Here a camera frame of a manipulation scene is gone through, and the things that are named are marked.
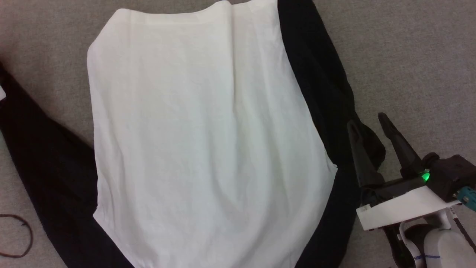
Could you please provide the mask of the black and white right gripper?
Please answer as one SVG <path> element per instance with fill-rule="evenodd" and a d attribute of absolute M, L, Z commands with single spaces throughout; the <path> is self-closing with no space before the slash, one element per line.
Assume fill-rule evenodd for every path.
<path fill-rule="evenodd" d="M 385 113 L 379 113 L 378 118 L 385 136 L 394 147 L 401 166 L 400 174 L 410 179 L 385 182 L 367 154 L 354 121 L 348 121 L 347 132 L 353 162 L 358 184 L 362 187 L 362 205 L 356 210 L 362 228 L 371 230 L 386 227 L 459 205 L 459 200 L 445 202 L 426 186 L 430 171 L 424 171 L 419 155 Z"/>

